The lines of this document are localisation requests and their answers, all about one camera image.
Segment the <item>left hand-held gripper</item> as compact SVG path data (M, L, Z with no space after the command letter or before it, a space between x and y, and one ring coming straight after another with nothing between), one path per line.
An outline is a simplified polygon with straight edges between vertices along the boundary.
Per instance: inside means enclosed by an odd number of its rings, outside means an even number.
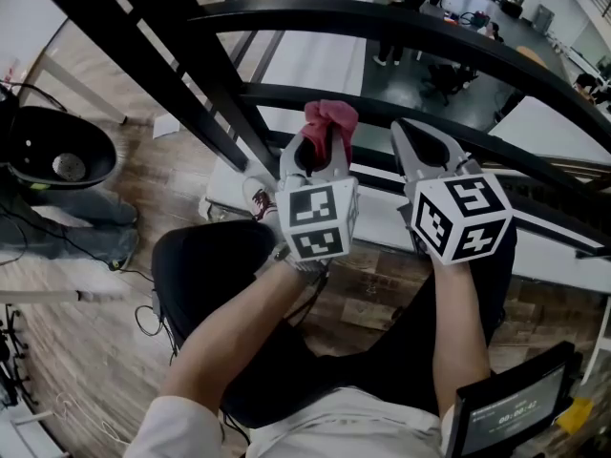
M358 181L348 176L341 133L328 126L325 159L314 180L334 180L276 194L281 229L297 261L319 261L349 253L358 218ZM294 135L280 157L280 177L308 177L308 139Z

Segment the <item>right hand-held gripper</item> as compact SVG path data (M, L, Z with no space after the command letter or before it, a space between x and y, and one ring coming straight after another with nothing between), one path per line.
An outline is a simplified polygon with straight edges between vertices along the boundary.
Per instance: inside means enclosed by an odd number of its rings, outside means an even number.
M414 246L444 265L492 255L513 218L495 175L430 124L398 118L390 131L408 199L398 211Z

